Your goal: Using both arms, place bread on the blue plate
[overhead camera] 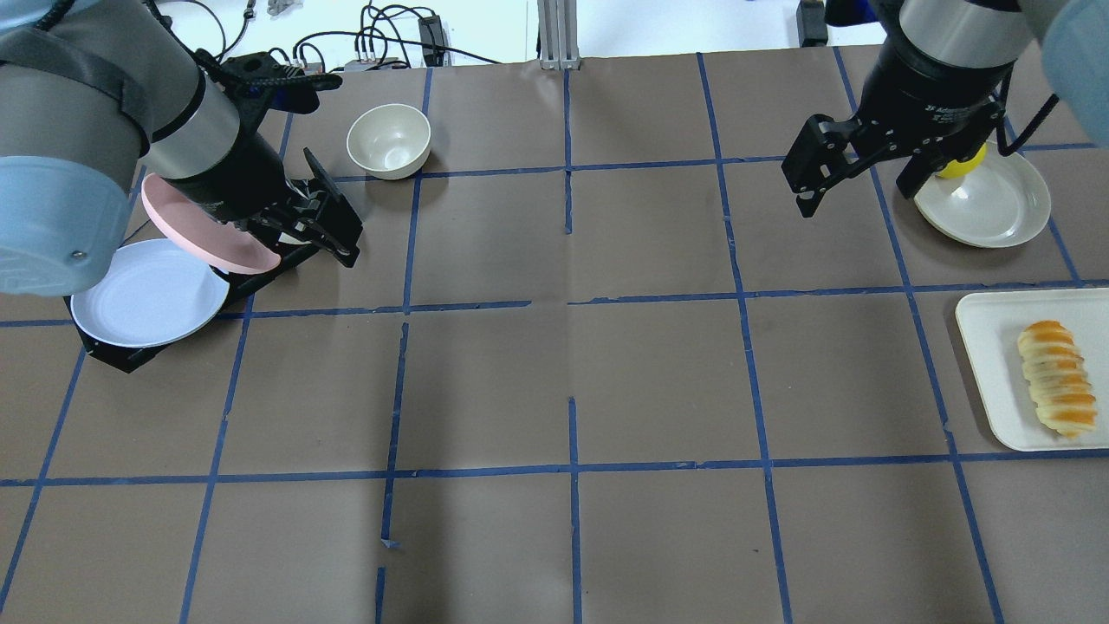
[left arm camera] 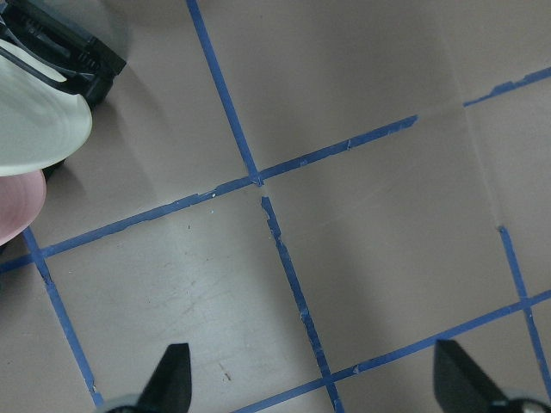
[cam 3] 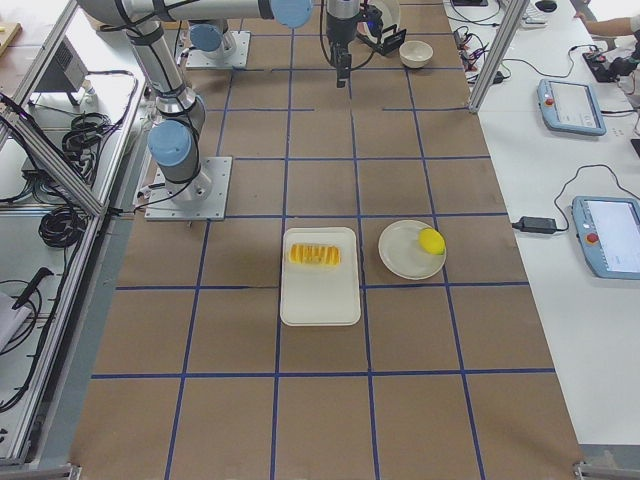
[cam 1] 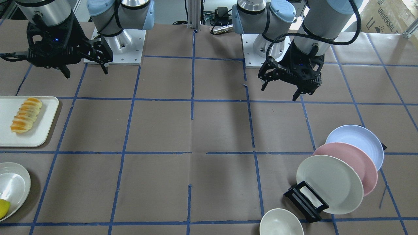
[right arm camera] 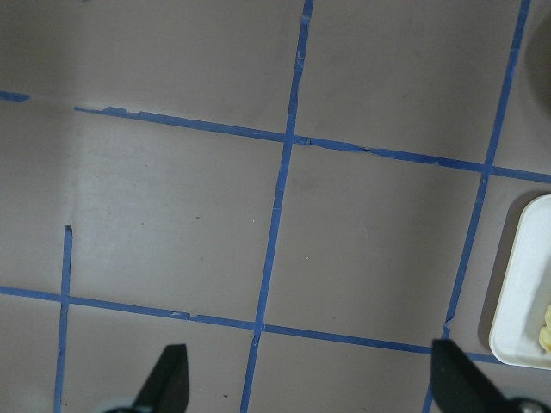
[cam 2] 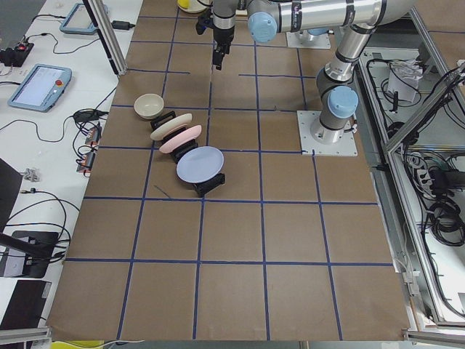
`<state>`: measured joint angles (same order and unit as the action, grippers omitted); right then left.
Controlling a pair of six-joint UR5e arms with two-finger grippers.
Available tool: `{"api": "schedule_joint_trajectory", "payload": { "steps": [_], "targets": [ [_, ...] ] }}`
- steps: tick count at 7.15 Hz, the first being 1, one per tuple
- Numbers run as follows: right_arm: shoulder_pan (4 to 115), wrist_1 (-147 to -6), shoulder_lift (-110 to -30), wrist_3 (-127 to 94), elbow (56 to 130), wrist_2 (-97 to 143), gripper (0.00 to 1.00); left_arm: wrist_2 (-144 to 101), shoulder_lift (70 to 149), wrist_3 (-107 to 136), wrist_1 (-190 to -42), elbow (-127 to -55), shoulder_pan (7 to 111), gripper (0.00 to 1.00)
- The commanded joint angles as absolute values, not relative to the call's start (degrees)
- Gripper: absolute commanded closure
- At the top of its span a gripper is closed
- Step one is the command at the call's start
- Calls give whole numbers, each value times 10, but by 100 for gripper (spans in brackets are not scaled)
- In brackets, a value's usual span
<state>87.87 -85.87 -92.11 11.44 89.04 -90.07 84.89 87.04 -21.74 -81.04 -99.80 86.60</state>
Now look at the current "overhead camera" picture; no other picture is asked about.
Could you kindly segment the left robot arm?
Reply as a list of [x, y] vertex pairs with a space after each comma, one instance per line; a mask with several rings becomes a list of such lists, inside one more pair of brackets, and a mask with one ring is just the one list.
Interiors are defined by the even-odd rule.
[[289, 180], [258, 134], [269, 109], [314, 112], [338, 75], [190, 51], [152, 1], [4, 1], [1, 83], [8, 295], [102, 280], [139, 166], [157, 228], [223, 272], [272, 272], [285, 244], [360, 254], [363, 221], [315, 155]]

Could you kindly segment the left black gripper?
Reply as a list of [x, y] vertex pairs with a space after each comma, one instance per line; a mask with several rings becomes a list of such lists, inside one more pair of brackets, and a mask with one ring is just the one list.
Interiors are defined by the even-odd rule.
[[302, 149], [302, 155], [311, 178], [289, 180], [277, 152], [254, 134], [235, 141], [207, 171], [169, 183], [211, 218], [250, 233], [277, 254], [278, 244], [294, 242], [353, 268], [360, 256], [362, 217], [312, 150]]

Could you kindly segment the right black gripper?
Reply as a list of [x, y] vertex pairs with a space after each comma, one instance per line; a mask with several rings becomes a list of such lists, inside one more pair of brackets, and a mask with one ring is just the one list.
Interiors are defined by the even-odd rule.
[[948, 67], [887, 40], [852, 117], [813, 114], [781, 163], [801, 216], [814, 217], [827, 191], [891, 158], [908, 158], [895, 185], [915, 198], [952, 158], [970, 158], [986, 142], [1003, 117], [993, 92], [1009, 72], [1009, 64]]

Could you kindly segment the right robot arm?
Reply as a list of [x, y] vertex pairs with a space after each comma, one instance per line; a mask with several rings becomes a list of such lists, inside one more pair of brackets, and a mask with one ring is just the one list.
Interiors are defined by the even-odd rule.
[[803, 217], [828, 190], [907, 158], [898, 190], [974, 157], [1003, 127], [1003, 80], [1030, 43], [1042, 75], [1088, 139], [1106, 146], [1105, 1], [832, 1], [832, 24], [881, 23], [886, 39], [852, 117], [807, 119], [781, 163]]

